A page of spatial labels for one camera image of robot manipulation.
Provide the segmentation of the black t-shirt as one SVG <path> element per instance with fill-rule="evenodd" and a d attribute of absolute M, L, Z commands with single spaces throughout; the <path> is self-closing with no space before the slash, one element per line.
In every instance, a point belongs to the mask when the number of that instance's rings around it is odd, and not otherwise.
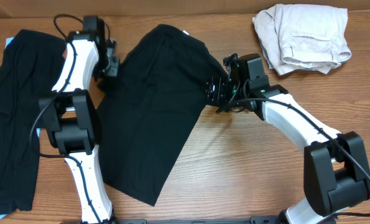
<path fill-rule="evenodd" d="M 105 184 L 148 205 L 206 106 L 204 84 L 225 71 L 205 44 L 161 24 L 103 82 L 99 165 Z"/>

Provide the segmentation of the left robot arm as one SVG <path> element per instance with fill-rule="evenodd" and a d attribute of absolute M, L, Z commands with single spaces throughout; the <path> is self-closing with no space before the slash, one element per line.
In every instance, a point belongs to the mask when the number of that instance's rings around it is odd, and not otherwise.
<path fill-rule="evenodd" d="M 80 19 L 82 30 L 64 35 L 67 55 L 50 94 L 39 100 L 42 121 L 58 158 L 67 163 L 81 203 L 81 223 L 116 223 L 113 204 L 99 166 L 101 123 L 89 87 L 100 78 L 115 78 L 116 41 L 98 16 Z"/>

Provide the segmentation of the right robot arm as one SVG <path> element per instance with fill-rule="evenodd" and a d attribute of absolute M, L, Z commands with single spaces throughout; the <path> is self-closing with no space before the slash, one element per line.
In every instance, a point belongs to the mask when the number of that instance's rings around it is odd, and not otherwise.
<path fill-rule="evenodd" d="M 259 54 L 224 58 L 228 74 L 205 84 L 217 112 L 255 113 L 275 126 L 303 154 L 304 198 L 278 215 L 253 216 L 250 223 L 335 223 L 358 216 L 348 208 L 370 199 L 370 170 L 363 139 L 341 133 L 304 110 L 280 85 L 271 85 Z"/>

